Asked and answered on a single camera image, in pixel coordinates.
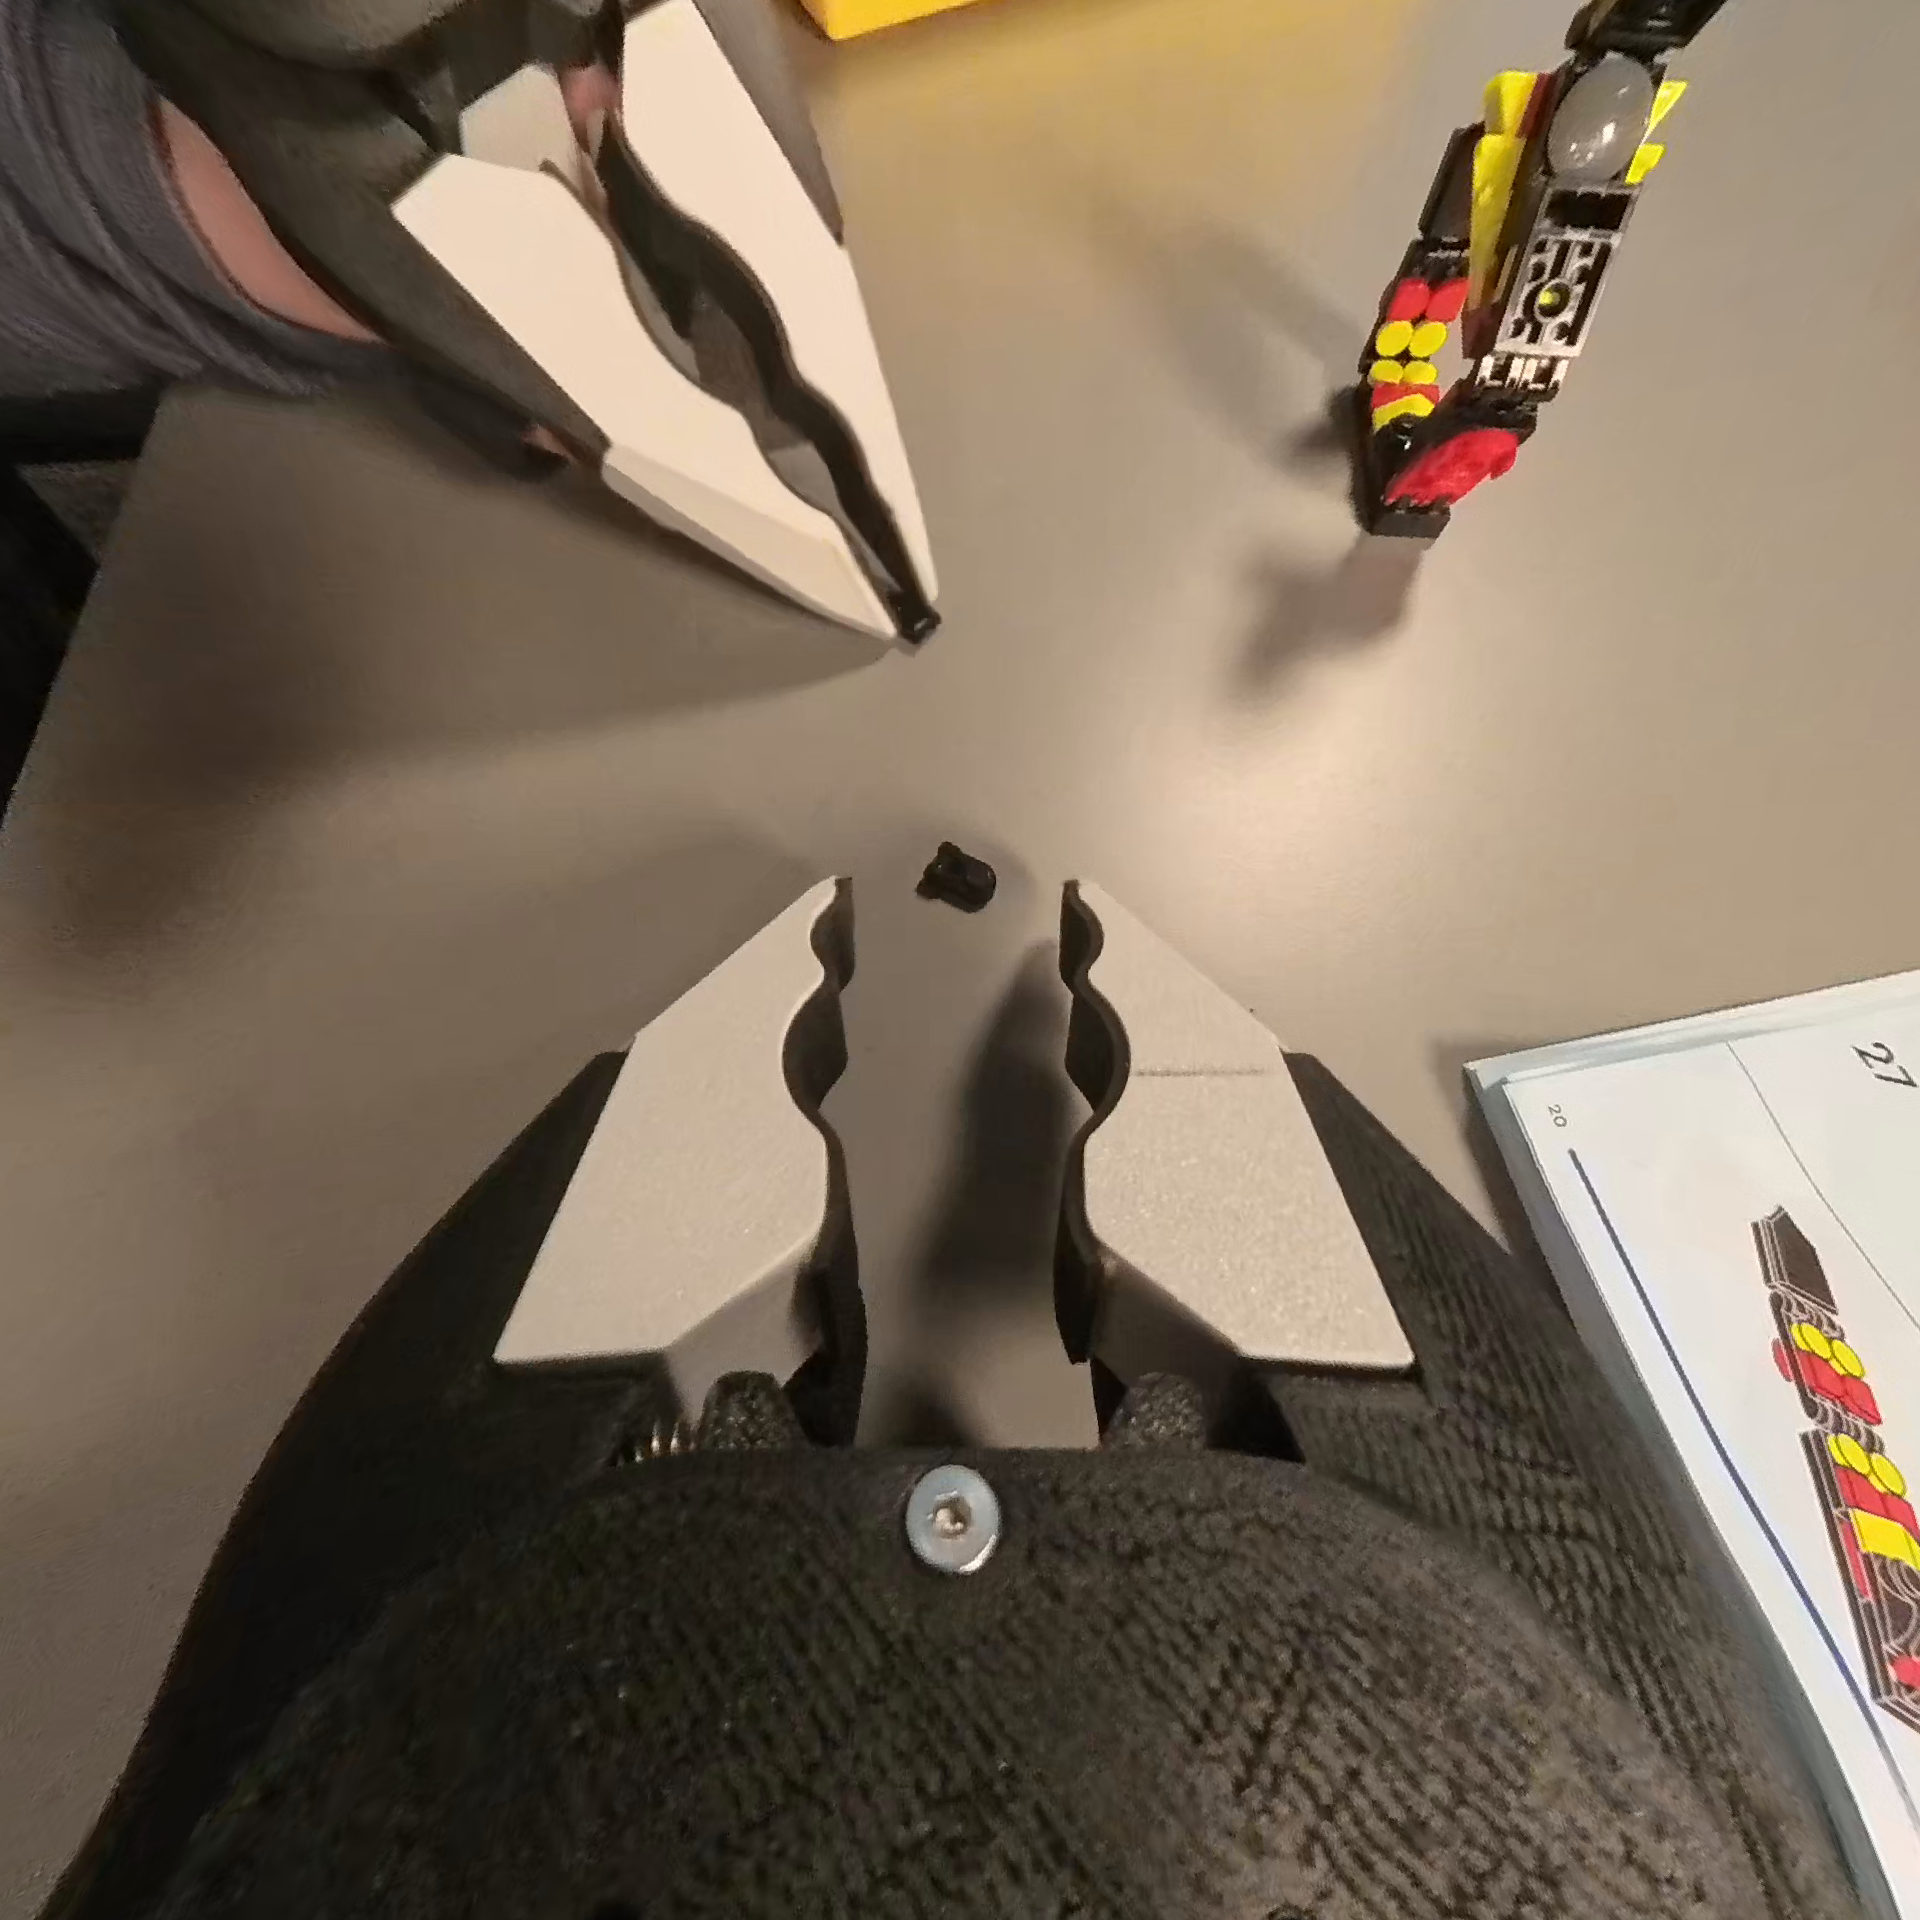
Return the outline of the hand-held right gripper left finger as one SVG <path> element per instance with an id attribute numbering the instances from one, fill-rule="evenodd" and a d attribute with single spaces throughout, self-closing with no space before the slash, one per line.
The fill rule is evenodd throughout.
<path id="1" fill-rule="evenodd" d="M 725 1375 L 771 1375 L 810 1437 L 855 1439 L 869 1322 L 826 1114 L 853 972 L 853 881 L 818 880 L 637 1031 L 496 1367 L 636 1369 L 681 1416 Z"/>

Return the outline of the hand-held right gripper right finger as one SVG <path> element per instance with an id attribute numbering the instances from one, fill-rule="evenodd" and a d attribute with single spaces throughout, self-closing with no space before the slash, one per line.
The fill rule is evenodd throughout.
<path id="1" fill-rule="evenodd" d="M 1053 1309 L 1106 1425 L 1148 1375 L 1260 1433 L 1271 1375 L 1417 1365 L 1283 1042 L 1093 880 L 1063 887 L 1067 1148 Z"/>

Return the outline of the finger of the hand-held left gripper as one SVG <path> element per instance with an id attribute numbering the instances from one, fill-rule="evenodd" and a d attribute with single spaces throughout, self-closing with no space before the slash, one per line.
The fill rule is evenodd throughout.
<path id="1" fill-rule="evenodd" d="M 610 490 L 802 608 L 903 636 L 842 525 L 776 472 L 731 406 L 671 364 L 568 183 L 444 156 L 393 217 L 607 438 Z"/>
<path id="2" fill-rule="evenodd" d="M 623 4 L 617 80 L 599 175 L 671 354 L 839 522 L 882 602 L 917 585 L 937 606 L 920 484 L 771 4 Z"/>

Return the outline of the person's left forearm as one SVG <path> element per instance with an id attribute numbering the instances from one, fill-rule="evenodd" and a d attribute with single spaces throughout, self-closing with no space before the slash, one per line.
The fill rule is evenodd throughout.
<path id="1" fill-rule="evenodd" d="M 2 4 L 2 394 L 314 398 L 393 369 L 253 303 L 188 218 L 156 86 L 103 4 Z"/>

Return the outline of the yellow plastic bin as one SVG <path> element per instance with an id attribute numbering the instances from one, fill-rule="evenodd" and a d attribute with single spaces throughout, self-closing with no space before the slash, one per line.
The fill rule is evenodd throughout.
<path id="1" fill-rule="evenodd" d="M 953 10 L 979 8 L 985 2 L 969 0 L 805 0 L 796 8 L 805 13 L 807 23 L 827 40 L 845 42 L 866 39 L 880 32 L 891 32 L 903 25 L 914 25 L 923 18 L 946 16 Z"/>

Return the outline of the open instruction booklet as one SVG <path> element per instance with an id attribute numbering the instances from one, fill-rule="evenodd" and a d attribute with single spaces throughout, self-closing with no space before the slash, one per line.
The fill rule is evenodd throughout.
<path id="1" fill-rule="evenodd" d="M 1474 1061 L 1576 1322 L 1764 1622 L 1863 1894 L 1917 1916 L 1917 974 Z"/>

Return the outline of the person's left hand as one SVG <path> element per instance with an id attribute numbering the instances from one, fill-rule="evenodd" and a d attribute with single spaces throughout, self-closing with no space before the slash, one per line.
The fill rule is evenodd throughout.
<path id="1" fill-rule="evenodd" d="M 156 137 L 172 191 L 232 288 L 275 319 L 372 345 L 378 333 L 315 282 L 269 229 L 226 156 L 178 106 L 159 100 Z"/>

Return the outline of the black red yellow lego model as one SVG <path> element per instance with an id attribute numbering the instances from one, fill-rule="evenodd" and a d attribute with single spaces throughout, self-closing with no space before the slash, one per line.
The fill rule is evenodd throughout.
<path id="1" fill-rule="evenodd" d="M 1508 69 L 1453 130 L 1354 386 L 1372 537 L 1429 544 L 1505 477 L 1594 333 L 1665 118 L 1721 2 L 1594 2 L 1554 69 Z"/>

